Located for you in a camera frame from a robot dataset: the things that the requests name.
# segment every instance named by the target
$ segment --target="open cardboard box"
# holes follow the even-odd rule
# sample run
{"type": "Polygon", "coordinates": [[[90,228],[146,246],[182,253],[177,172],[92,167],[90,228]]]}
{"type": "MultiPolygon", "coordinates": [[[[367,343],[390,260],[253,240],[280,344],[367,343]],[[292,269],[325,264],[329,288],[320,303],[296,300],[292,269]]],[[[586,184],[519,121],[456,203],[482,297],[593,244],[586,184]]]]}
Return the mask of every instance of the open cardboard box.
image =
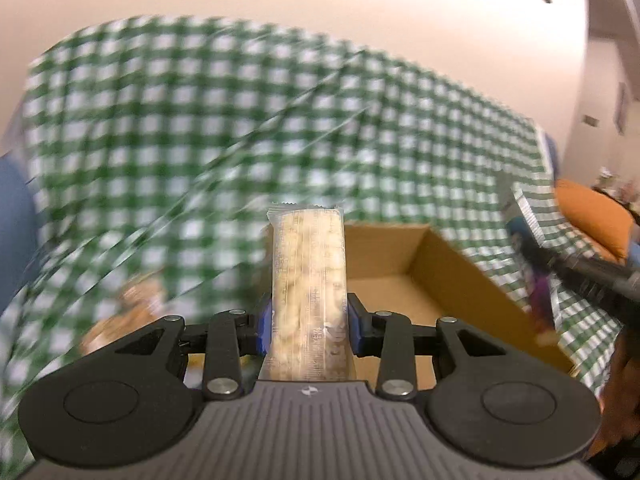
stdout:
{"type": "MultiPolygon", "coordinates": [[[[345,224],[347,290],[370,312],[391,310],[414,324],[453,316],[569,373],[556,345],[536,342],[533,322],[471,261],[426,225],[345,224]]],[[[380,360],[355,358],[356,376],[375,386],[380,360]]],[[[431,357],[416,357],[418,387],[435,385],[431,357]]]]}

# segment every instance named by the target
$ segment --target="orange pillow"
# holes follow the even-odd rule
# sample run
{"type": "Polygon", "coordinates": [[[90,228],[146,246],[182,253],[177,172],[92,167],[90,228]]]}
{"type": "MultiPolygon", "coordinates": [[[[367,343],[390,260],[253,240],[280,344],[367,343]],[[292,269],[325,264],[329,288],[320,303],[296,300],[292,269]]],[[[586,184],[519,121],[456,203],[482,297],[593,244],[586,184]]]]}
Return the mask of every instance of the orange pillow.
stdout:
{"type": "Polygon", "coordinates": [[[615,200],[565,179],[556,182],[556,199],[560,211],[571,224],[618,259],[626,260],[634,224],[629,211],[615,200]]]}
{"type": "Polygon", "coordinates": [[[603,245],[600,245],[599,243],[597,243],[597,241],[591,238],[590,236],[587,236],[584,232],[580,232],[580,234],[582,234],[584,239],[591,244],[591,247],[593,247],[593,250],[596,251],[596,254],[599,254],[605,260],[609,260],[610,262],[613,262],[615,264],[625,263],[624,258],[623,259],[616,258],[611,251],[607,250],[603,245]]]}

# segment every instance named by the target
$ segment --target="checkered cloth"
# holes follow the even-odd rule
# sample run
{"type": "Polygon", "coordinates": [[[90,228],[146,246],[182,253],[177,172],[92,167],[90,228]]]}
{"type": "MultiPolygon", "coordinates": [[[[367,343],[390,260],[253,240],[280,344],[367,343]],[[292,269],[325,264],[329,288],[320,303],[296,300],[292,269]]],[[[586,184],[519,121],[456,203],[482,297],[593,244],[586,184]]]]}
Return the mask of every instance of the checkered cloth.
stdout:
{"type": "MultiPolygon", "coordinates": [[[[530,121],[404,60],[293,28],[190,17],[85,28],[33,63],[24,121],[48,259],[2,317],[4,478],[32,460],[21,393],[78,358],[129,276],[162,269],[169,310],[188,322],[247,306],[271,203],[429,223],[524,303],[497,208],[503,170],[550,245],[588,250],[558,212],[530,121]]],[[[598,390],[618,326],[559,297],[562,344],[598,390]]]]}

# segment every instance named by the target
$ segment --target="granola bar wrapper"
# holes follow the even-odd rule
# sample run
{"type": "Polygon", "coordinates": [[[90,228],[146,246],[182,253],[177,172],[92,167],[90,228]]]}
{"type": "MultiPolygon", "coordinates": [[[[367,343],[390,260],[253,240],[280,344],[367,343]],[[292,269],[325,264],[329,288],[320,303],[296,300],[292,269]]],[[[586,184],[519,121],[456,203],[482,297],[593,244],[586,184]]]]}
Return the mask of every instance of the granola bar wrapper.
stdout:
{"type": "Polygon", "coordinates": [[[342,213],[283,205],[273,225],[271,347],[261,379],[354,378],[349,343],[342,213]]]}

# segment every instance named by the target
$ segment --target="plastic wrapper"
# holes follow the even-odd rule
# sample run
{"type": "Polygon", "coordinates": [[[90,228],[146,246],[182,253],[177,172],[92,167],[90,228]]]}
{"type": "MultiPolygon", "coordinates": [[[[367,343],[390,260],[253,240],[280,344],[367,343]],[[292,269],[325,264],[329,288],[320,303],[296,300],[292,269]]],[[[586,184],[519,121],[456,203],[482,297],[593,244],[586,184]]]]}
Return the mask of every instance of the plastic wrapper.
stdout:
{"type": "Polygon", "coordinates": [[[500,211],[514,249],[514,260],[524,278],[529,299],[526,311],[536,331],[536,342],[539,346],[555,346],[561,322],[559,280],[547,266],[529,261],[524,256],[523,247],[542,247],[545,235],[522,187],[512,179],[506,173],[497,175],[500,211]]]}
{"type": "Polygon", "coordinates": [[[340,210],[284,205],[270,209],[268,216],[273,225],[273,318],[260,378],[353,378],[340,210]]]}
{"type": "Polygon", "coordinates": [[[121,313],[96,323],[80,342],[82,355],[113,343],[165,314],[165,290],[155,273],[134,276],[120,290],[121,313]]]}

